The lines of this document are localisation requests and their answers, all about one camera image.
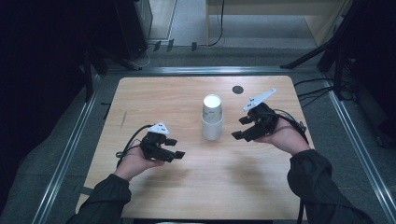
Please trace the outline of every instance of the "aluminum rail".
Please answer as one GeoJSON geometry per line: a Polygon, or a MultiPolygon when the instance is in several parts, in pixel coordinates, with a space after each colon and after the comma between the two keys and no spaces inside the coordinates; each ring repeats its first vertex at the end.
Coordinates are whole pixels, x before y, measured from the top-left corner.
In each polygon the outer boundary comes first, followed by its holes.
{"type": "MultiPolygon", "coordinates": [[[[96,75],[93,81],[94,86],[100,86],[102,79],[96,75]]],[[[55,169],[54,174],[46,187],[44,196],[41,200],[40,205],[35,213],[35,217],[32,223],[46,223],[48,215],[50,213],[50,209],[53,206],[55,198],[59,192],[59,189],[64,181],[65,174],[69,167],[70,161],[73,158],[74,152],[76,150],[76,146],[78,144],[78,140],[81,137],[82,131],[84,130],[85,124],[87,123],[87,119],[91,113],[93,104],[95,102],[97,96],[97,90],[93,92],[91,99],[85,103],[83,106],[81,113],[78,117],[78,121],[73,129],[73,132],[70,135],[70,138],[64,148],[64,153],[60,161],[58,162],[58,166],[55,169]]]]}
{"type": "Polygon", "coordinates": [[[152,67],[140,71],[126,71],[119,65],[110,69],[112,74],[131,75],[133,77],[163,77],[163,76],[259,76],[268,73],[317,73],[318,69],[312,65],[300,68],[282,69],[279,66],[202,66],[202,67],[152,67]]]}
{"type": "MultiPolygon", "coordinates": [[[[332,86],[330,81],[324,81],[324,84],[326,87],[332,86]]],[[[356,155],[361,162],[361,166],[363,167],[364,172],[367,174],[375,195],[378,198],[389,223],[396,223],[396,205],[388,186],[381,177],[381,174],[376,169],[375,163],[373,162],[366,146],[363,144],[361,137],[356,130],[355,125],[353,124],[352,119],[347,112],[347,109],[345,108],[345,104],[338,100],[333,91],[329,92],[329,94],[332,104],[334,105],[334,108],[340,117],[344,128],[346,129],[346,133],[348,134],[352,146],[355,149],[356,155]]]]}

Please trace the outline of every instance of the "black cable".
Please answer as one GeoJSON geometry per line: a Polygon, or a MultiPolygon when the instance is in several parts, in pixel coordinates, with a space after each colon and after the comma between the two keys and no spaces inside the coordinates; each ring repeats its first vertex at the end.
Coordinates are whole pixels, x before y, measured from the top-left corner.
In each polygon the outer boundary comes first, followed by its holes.
{"type": "Polygon", "coordinates": [[[300,209],[298,211],[297,224],[303,223],[303,215],[304,215],[304,201],[303,199],[300,199],[300,209]]]}
{"type": "Polygon", "coordinates": [[[315,90],[315,91],[310,91],[310,92],[298,94],[297,97],[300,98],[302,96],[311,95],[311,94],[314,94],[314,93],[317,93],[317,92],[332,91],[332,90],[333,90],[333,87],[325,87],[325,88],[321,88],[321,89],[318,89],[318,90],[315,90]]]}
{"type": "Polygon", "coordinates": [[[299,100],[301,102],[301,101],[304,101],[304,100],[307,100],[307,99],[311,99],[311,98],[318,98],[318,97],[322,96],[324,93],[327,93],[327,92],[330,92],[330,91],[324,91],[324,92],[322,92],[321,94],[318,94],[318,95],[305,96],[304,98],[299,99],[299,100]]]}
{"type": "Polygon", "coordinates": [[[321,95],[315,97],[315,99],[311,100],[310,102],[306,103],[305,105],[302,105],[301,108],[304,108],[304,107],[306,107],[306,106],[312,104],[314,101],[316,101],[318,98],[324,96],[324,94],[326,94],[326,93],[328,93],[328,91],[323,92],[321,95]]]}
{"type": "Polygon", "coordinates": [[[223,21],[223,16],[224,16],[224,0],[222,1],[222,4],[221,4],[221,23],[220,23],[220,28],[221,28],[221,30],[220,30],[219,39],[218,39],[215,43],[208,45],[208,47],[213,47],[213,46],[215,46],[215,45],[218,44],[219,41],[221,40],[222,33],[223,33],[223,23],[222,23],[222,21],[223,21]]]}
{"type": "Polygon", "coordinates": [[[282,112],[282,113],[286,114],[287,116],[289,116],[294,122],[298,123],[297,120],[290,113],[288,113],[284,110],[281,110],[281,109],[274,109],[274,111],[282,112]]]}
{"type": "Polygon", "coordinates": [[[139,145],[135,145],[135,146],[128,147],[127,152],[128,152],[129,150],[131,150],[132,148],[134,148],[134,147],[140,147],[140,146],[142,146],[141,143],[140,143],[139,145]]]}
{"type": "Polygon", "coordinates": [[[128,143],[126,144],[126,146],[125,146],[125,148],[124,148],[124,150],[122,151],[122,153],[120,154],[120,156],[119,156],[119,161],[117,162],[117,167],[119,167],[119,165],[121,164],[121,162],[122,162],[122,159],[126,156],[126,154],[128,153],[128,151],[130,150],[130,149],[132,149],[133,147],[129,147],[129,145],[131,145],[131,143],[134,141],[134,139],[136,138],[136,136],[143,130],[143,129],[145,129],[145,128],[149,128],[149,127],[151,127],[152,125],[145,125],[145,126],[143,126],[143,127],[141,127],[141,128],[139,128],[135,133],[134,133],[134,135],[132,135],[132,137],[129,139],[129,141],[128,141],[128,143]]]}
{"type": "Polygon", "coordinates": [[[304,81],[297,82],[297,83],[294,84],[294,87],[296,87],[296,86],[298,86],[298,85],[300,85],[300,84],[303,84],[303,83],[312,82],[312,81],[320,81],[320,80],[330,80],[330,81],[334,81],[333,78],[325,78],[325,77],[322,77],[322,78],[313,78],[313,79],[308,79],[308,80],[304,80],[304,81]]]}

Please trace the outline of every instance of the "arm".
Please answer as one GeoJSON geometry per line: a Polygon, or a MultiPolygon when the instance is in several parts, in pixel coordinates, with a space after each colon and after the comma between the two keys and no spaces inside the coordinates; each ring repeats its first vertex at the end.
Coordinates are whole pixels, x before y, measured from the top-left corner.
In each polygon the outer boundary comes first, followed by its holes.
{"type": "Polygon", "coordinates": [[[67,223],[119,223],[123,206],[131,200],[129,182],[148,168],[163,164],[146,160],[140,147],[131,149],[114,174],[95,186],[78,214],[67,223]]]}
{"type": "Polygon", "coordinates": [[[332,165],[319,155],[285,120],[279,119],[274,133],[255,140],[291,154],[288,181],[305,205],[312,223],[374,223],[354,207],[332,181],[332,165]]]}

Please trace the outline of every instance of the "small black disc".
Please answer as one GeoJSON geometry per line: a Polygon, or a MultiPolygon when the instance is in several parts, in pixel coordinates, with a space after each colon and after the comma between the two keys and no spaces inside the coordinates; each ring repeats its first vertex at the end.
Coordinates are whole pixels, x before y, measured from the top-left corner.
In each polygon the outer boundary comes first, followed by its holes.
{"type": "Polygon", "coordinates": [[[244,92],[244,88],[242,88],[241,86],[234,86],[233,87],[233,93],[241,94],[242,92],[244,92]]]}

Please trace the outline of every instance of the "robotic hand controller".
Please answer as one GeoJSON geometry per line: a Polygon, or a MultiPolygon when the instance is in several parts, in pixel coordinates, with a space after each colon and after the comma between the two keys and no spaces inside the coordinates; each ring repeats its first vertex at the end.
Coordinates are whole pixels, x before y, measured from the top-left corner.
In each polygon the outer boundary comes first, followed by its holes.
{"type": "Polygon", "coordinates": [[[271,109],[266,103],[263,102],[275,92],[276,89],[271,89],[270,91],[249,98],[247,105],[244,107],[244,111],[248,111],[247,116],[242,117],[239,122],[241,122],[243,125],[254,122],[254,125],[245,131],[232,133],[236,140],[245,139],[247,142],[249,142],[261,136],[271,134],[276,128],[277,121],[279,119],[284,119],[288,121],[291,126],[293,126],[293,128],[303,137],[305,142],[308,143],[308,140],[305,136],[306,127],[301,122],[298,123],[289,113],[285,111],[277,110],[282,112],[284,115],[277,114],[274,109],[271,109]]]}
{"type": "Polygon", "coordinates": [[[169,134],[169,131],[167,130],[163,122],[155,125],[143,126],[134,134],[134,136],[132,136],[131,140],[128,142],[125,149],[122,152],[118,152],[116,154],[116,157],[120,158],[117,166],[120,165],[122,159],[128,154],[128,151],[133,147],[142,148],[142,152],[146,160],[159,160],[159,161],[167,161],[167,162],[171,162],[173,159],[181,160],[185,152],[182,151],[173,152],[161,147],[162,144],[173,147],[177,143],[176,139],[167,138],[166,134],[169,134]],[[137,136],[137,134],[140,131],[142,131],[145,128],[148,128],[148,133],[142,139],[139,145],[133,146],[134,138],[137,136]]]}

